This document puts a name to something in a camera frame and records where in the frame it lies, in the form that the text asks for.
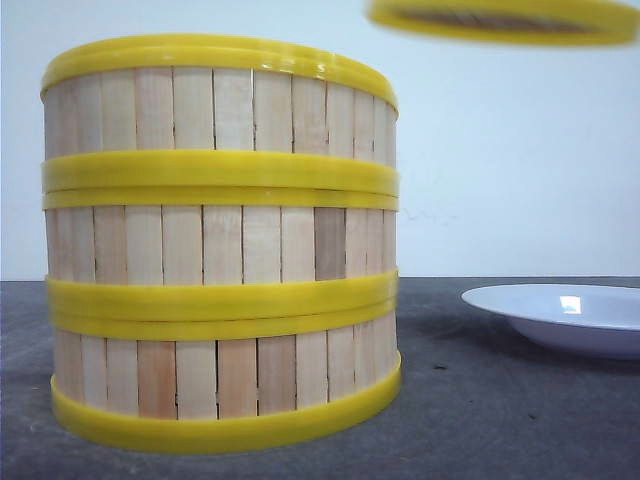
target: yellow plastic band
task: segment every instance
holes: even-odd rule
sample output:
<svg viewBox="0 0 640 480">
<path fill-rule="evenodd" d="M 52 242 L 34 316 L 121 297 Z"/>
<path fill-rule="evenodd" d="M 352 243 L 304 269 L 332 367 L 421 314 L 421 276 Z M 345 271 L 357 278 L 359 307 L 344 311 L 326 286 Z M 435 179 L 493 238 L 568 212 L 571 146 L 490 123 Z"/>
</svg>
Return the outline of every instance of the yellow plastic band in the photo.
<svg viewBox="0 0 640 480">
<path fill-rule="evenodd" d="M 63 330 L 137 340 L 293 335 L 365 322 L 395 308 L 397 271 L 246 285 L 99 285 L 47 278 Z"/>
<path fill-rule="evenodd" d="M 49 87 L 67 78 L 157 66 L 245 68 L 317 78 L 364 90 L 397 109 L 387 79 L 355 60 L 275 40 L 190 33 L 121 37 L 68 50 L 47 67 L 41 97 Z"/>
<path fill-rule="evenodd" d="M 397 210 L 398 174 L 348 158 L 283 152 L 134 150 L 42 164 L 44 208 L 290 205 Z"/>
<path fill-rule="evenodd" d="M 400 391 L 398 363 L 386 378 L 353 395 L 291 412 L 211 420 L 164 420 L 104 412 L 64 396 L 51 377 L 53 412 L 69 431 L 112 447 L 161 453 L 226 453 L 302 442 L 376 415 Z"/>
<path fill-rule="evenodd" d="M 377 23 L 468 40 L 540 45 L 635 40 L 638 10 L 608 0 L 372 0 Z"/>
</svg>

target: wooden basket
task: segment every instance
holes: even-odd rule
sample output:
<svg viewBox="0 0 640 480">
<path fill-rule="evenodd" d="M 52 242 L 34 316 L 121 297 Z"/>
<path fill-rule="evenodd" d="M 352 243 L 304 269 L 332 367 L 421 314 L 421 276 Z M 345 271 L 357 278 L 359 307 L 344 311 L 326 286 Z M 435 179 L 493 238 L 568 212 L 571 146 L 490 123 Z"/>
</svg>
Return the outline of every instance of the wooden basket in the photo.
<svg viewBox="0 0 640 480">
<path fill-rule="evenodd" d="M 147 35 L 63 53 L 42 99 L 65 427 L 223 452 L 337 431 L 393 399 L 384 77 L 280 42 Z"/>
</svg>

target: white plate rim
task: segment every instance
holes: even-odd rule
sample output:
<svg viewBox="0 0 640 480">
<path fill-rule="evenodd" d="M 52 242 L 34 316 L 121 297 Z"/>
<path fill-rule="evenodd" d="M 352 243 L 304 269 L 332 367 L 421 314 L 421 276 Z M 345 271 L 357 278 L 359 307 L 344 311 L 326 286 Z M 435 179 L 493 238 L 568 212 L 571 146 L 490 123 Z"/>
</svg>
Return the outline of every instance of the white plate rim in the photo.
<svg viewBox="0 0 640 480">
<path fill-rule="evenodd" d="M 477 287 L 477 288 L 472 288 L 469 289 L 467 291 L 465 291 L 464 293 L 462 293 L 462 295 L 460 295 L 460 297 L 462 298 L 462 300 L 467 303 L 468 305 L 471 305 L 475 308 L 479 308 L 480 310 L 485 310 L 487 312 L 492 312 L 492 313 L 497 313 L 499 315 L 504 315 L 507 317 L 513 317 L 515 319 L 523 319 L 523 320 L 530 320 L 533 322 L 541 322 L 541 323 L 546 323 L 546 324 L 551 324 L 551 325 L 562 325 L 562 326 L 568 326 L 568 327 L 575 327 L 575 328 L 593 328 L 593 329 L 599 329 L 599 330 L 617 330 L 617 331 L 624 331 L 624 332 L 640 332 L 640 324 L 638 326 L 621 326 L 621 325 L 598 325 L 598 324 L 584 324 L 584 323 L 579 323 L 576 321 L 573 322 L 564 322 L 562 320 L 552 320 L 552 319 L 548 319 L 548 318 L 541 318 L 541 317 L 536 317 L 533 315 L 522 315 L 522 314 L 518 314 L 518 313 L 513 313 L 507 310 L 503 310 L 503 309 L 497 309 L 497 308 L 488 308 L 488 307 L 484 307 L 481 305 L 478 305 L 476 303 L 473 303 L 469 297 L 471 296 L 470 294 L 472 292 L 478 292 L 480 290 L 489 290 L 489 289 L 501 289 L 501 288 L 505 288 L 505 287 L 537 287 L 537 286 L 558 286 L 558 287 L 567 287 L 567 288 L 572 288 L 572 287 L 579 287 L 579 288 L 597 288 L 597 289 L 615 289 L 615 290 L 634 290 L 634 291 L 640 291 L 640 288 L 634 288 L 634 287 L 618 287 L 618 286 L 611 286 L 611 285 L 580 285 L 580 284 L 573 284 L 573 283 L 513 283 L 513 284 L 502 284 L 502 285 L 487 285 L 484 287 Z"/>
</svg>

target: yellow ring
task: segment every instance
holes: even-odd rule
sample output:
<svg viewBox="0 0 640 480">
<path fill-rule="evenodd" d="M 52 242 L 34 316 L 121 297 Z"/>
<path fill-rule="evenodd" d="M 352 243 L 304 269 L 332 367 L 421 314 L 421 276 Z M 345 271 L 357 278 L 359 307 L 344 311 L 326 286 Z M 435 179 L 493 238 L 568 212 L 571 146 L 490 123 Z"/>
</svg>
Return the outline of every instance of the yellow ring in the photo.
<svg viewBox="0 0 640 480">
<path fill-rule="evenodd" d="M 209 340 L 293 335 L 366 322 L 395 308 L 397 271 L 245 285 L 100 285 L 47 278 L 51 322 L 84 335 Z"/>
<path fill-rule="evenodd" d="M 400 391 L 400 354 L 384 379 L 323 405 L 257 417 L 165 420 L 105 412 L 64 396 L 51 377 L 53 412 L 69 431 L 112 447 L 161 453 L 225 453 L 311 440 L 356 425 Z"/>
<path fill-rule="evenodd" d="M 49 87 L 67 78 L 151 66 L 250 68 L 317 78 L 364 90 L 397 110 L 388 80 L 342 55 L 275 40 L 191 33 L 120 37 L 68 50 L 49 63 L 41 97 Z"/>
<path fill-rule="evenodd" d="M 42 164 L 44 208 L 292 205 L 397 209 L 398 174 L 348 158 L 283 152 L 134 150 Z"/>
<path fill-rule="evenodd" d="M 539 45 L 605 45 L 633 42 L 640 24 L 635 8 L 608 0 L 372 0 L 368 16 L 379 24 L 468 40 Z M 563 25 L 548 28 L 483 28 L 436 20 L 472 15 Z"/>
</svg>

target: white plate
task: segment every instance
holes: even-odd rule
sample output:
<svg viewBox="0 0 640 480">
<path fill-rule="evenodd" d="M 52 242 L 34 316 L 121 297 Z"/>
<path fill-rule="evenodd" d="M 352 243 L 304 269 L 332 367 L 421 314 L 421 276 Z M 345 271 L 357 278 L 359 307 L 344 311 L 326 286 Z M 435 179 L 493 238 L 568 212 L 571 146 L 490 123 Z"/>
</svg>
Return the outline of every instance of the white plate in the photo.
<svg viewBox="0 0 640 480">
<path fill-rule="evenodd" d="M 540 345 L 598 357 L 640 359 L 640 289 L 594 285 L 498 285 L 462 299 L 507 315 Z"/>
</svg>

